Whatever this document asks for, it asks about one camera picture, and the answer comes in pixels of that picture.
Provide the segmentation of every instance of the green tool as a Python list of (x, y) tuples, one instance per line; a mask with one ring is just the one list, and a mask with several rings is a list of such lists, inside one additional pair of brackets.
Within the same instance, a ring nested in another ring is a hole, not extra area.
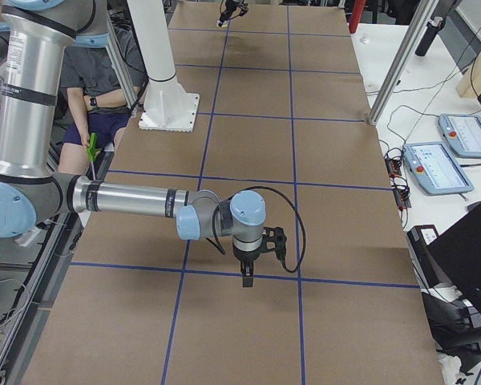
[(91, 133), (89, 137), (89, 147), (87, 148), (87, 157), (89, 158), (89, 162), (91, 163), (91, 171), (93, 173), (93, 179), (96, 179), (96, 172), (95, 172), (95, 160), (98, 156), (98, 151), (96, 150), (96, 133)]

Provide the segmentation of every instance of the hand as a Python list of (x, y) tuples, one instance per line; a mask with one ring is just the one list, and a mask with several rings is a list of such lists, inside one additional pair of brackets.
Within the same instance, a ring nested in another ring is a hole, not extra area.
[(80, 134), (80, 141), (82, 142), (82, 146), (89, 147), (89, 131), (79, 131)]
[(83, 96), (83, 102), (86, 104), (86, 110), (88, 110), (88, 111), (93, 109), (93, 107), (91, 107), (91, 105), (89, 104), (90, 99), (91, 99), (91, 97), (89, 95)]

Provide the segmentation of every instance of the white table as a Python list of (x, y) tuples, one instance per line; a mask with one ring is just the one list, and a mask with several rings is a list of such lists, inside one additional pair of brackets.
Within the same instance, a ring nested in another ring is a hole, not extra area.
[[(406, 26), (360, 24), (357, 33), (352, 36), (371, 106), (376, 100), (374, 91), (381, 88), (402, 37), (406, 33), (406, 28)], [(395, 91), (433, 86), (457, 71), (455, 61), (440, 37), (437, 37), (426, 56), (412, 55), (410, 57), (406, 69), (401, 75), (401, 83)], [(376, 126), (379, 138), (386, 141), (391, 147), (402, 147), (403, 140), (390, 132), (387, 127), (390, 116), (400, 105), (406, 105), (420, 112), (434, 115), (442, 113), (470, 114), (479, 111), (481, 107), (477, 100), (458, 97), (455, 87), (461, 78), (462, 75), (457, 73), (452, 79), (445, 82), (441, 90), (442, 84), (439, 84), (437, 87), (428, 90), (394, 93)], [(439, 130), (438, 118), (434, 116), (423, 116), (412, 131), (412, 127), (419, 117), (418, 113), (401, 107), (393, 114), (390, 128), (404, 138), (408, 138), (407, 143), (443, 140)], [(386, 145), (382, 144), (383, 153), (386, 150)], [(481, 163), (481, 160), (458, 158), (458, 162), (460, 164), (474, 164)], [(474, 191), (463, 194), (468, 201), (465, 201), (460, 195), (427, 196), (419, 188), (414, 177), (409, 172), (406, 174), (411, 191), (412, 208), (408, 210), (409, 216), (405, 231), (415, 225), (432, 224), (435, 225), (439, 233), (442, 233), (467, 213), (466, 207), (468, 205), (481, 201), (481, 166), (465, 168), (464, 171), (475, 186)], [(477, 374), (480, 367), (481, 363), (476, 365), (472, 371)], [(474, 381), (475, 375), (472, 375), (467, 378), (465, 384), (472, 385)]]

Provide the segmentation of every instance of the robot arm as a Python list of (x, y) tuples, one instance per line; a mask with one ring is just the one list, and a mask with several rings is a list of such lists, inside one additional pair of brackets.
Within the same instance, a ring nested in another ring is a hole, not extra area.
[[(165, 21), (162, 6), (157, 10)], [(52, 174), (47, 168), (64, 47), (76, 39), (103, 47), (105, 15), (105, 0), (4, 2), (2, 16), (11, 31), (0, 119), (0, 237), (24, 233), (63, 212), (114, 211), (175, 218), (184, 240), (232, 236), (243, 286), (252, 286), (253, 262), (261, 253), (275, 251), (285, 264), (283, 230), (264, 227), (265, 203), (256, 192), (242, 191), (219, 202), (208, 191), (109, 184), (85, 176)]]
[[(248, 4), (244, 3), (244, 0), (226, 0), (224, 7), (224, 10), (219, 16), (219, 20), (217, 20), (217, 26), (221, 28), (226, 28), (229, 20), (239, 16), (244, 16), (248, 13)], [(240, 10), (240, 12), (237, 16), (233, 16), (233, 13), (237, 10), (237, 8)]]
[(68, 184), (70, 211), (112, 211), (175, 218), (184, 240), (232, 236), (233, 254), (240, 261), (243, 287), (253, 286), (253, 263), (274, 251), (285, 265), (286, 237), (281, 228), (264, 227), (265, 202), (257, 192), (243, 190), (219, 201), (211, 191), (189, 192), (109, 184), (74, 176)]

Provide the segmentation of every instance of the electronic device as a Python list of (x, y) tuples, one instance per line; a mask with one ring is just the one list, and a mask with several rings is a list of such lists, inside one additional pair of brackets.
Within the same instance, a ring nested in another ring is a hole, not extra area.
[(439, 124), (447, 143), (456, 155), (481, 158), (480, 116), (442, 114)]
[(427, 249), (464, 297), (481, 312), (481, 205), (476, 205)]
[(468, 193), (474, 189), (443, 142), (405, 144), (403, 157), (418, 184), (429, 195)]

